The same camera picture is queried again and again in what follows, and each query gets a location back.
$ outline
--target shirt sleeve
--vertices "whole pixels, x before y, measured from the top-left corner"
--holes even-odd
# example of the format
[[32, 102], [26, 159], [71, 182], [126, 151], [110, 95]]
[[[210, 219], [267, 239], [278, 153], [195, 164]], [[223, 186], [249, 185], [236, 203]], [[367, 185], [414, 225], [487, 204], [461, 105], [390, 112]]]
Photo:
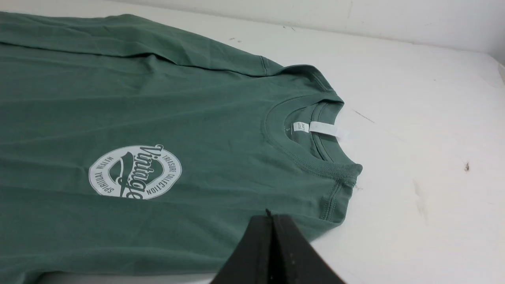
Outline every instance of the shirt sleeve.
[[115, 57], [155, 54], [176, 65], [261, 77], [279, 64], [218, 41], [134, 15], [56, 18], [0, 12], [0, 42]]

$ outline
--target crew neck collar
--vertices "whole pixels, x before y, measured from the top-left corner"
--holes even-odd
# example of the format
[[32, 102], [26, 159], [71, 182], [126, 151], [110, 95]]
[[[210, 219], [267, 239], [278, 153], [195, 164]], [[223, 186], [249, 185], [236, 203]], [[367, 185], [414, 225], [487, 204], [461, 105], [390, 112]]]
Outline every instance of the crew neck collar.
[[[313, 104], [318, 104], [312, 115], [312, 120], [315, 120], [316, 117], [321, 115], [325, 105], [328, 103], [343, 105], [343, 101], [334, 91], [319, 92], [279, 102], [267, 113], [263, 124], [263, 131], [271, 144], [287, 154], [304, 170], [316, 175], [331, 178], [352, 178], [356, 180], [363, 167], [347, 158], [336, 141], [332, 141], [331, 152], [329, 153], [327, 151], [329, 142], [321, 139], [318, 134], [312, 134], [318, 151], [320, 151], [323, 156], [323, 159], [319, 159], [313, 156], [304, 147], [289, 139], [285, 134], [284, 122], [290, 113]], [[332, 153], [340, 157], [346, 157], [350, 164], [342, 164], [339, 163], [338, 160], [333, 162], [331, 159]]]

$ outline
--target circular logo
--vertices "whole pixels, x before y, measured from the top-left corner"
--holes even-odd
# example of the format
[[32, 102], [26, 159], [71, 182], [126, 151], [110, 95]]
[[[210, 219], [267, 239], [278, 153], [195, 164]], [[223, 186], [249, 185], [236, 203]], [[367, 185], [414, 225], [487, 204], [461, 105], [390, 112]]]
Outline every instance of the circular logo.
[[151, 199], [167, 192], [181, 171], [163, 145], [129, 146], [98, 159], [89, 169], [89, 183], [101, 195]]

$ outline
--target white care label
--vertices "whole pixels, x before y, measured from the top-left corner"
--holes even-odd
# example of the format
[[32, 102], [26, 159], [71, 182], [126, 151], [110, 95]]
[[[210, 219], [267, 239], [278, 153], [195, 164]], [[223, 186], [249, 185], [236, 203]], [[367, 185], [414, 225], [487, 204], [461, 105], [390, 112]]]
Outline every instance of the white care label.
[[293, 131], [303, 131], [309, 133], [309, 125], [305, 122], [293, 123]]
[[349, 135], [347, 130], [338, 128], [333, 124], [319, 121], [312, 121], [309, 126], [309, 131], [334, 136], [336, 138], [345, 138]]

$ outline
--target black object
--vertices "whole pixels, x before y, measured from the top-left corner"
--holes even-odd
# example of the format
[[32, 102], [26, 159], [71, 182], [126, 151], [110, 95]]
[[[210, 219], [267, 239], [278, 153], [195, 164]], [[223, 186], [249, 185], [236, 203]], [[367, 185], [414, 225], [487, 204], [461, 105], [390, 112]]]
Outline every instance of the black object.
[[211, 284], [345, 284], [288, 215], [254, 216]]

